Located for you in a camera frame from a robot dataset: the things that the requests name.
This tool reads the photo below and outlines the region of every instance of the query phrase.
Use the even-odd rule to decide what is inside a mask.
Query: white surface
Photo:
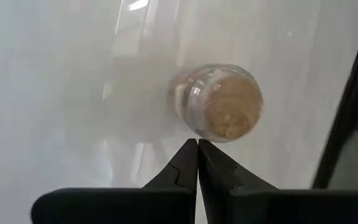
[[[196,138],[169,81],[210,62],[244,67],[265,99],[254,131],[219,147],[307,188],[357,48],[354,0],[0,1],[0,223],[29,223],[49,190],[148,182]]]

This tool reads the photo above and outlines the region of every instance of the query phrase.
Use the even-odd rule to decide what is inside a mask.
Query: brown granular powder
[[[263,105],[257,85],[236,75],[214,83],[205,99],[205,119],[209,130],[226,139],[237,139],[248,133],[258,122]]]

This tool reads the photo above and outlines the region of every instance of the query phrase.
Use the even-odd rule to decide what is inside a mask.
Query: black frame
[[[326,189],[341,149],[358,121],[358,53],[347,81],[312,188]]]

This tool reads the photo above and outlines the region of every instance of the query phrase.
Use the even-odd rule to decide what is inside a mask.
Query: white backdrop
[[[307,188],[357,49],[355,0],[0,1],[0,223],[30,223],[49,190],[147,183],[196,138],[167,88],[203,63],[244,67],[265,100],[257,127],[219,147]]]

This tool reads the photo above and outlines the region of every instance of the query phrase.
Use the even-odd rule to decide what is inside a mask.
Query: clear glass jar
[[[173,110],[202,138],[229,142],[257,124],[263,98],[255,79],[237,65],[209,64],[175,77]]]

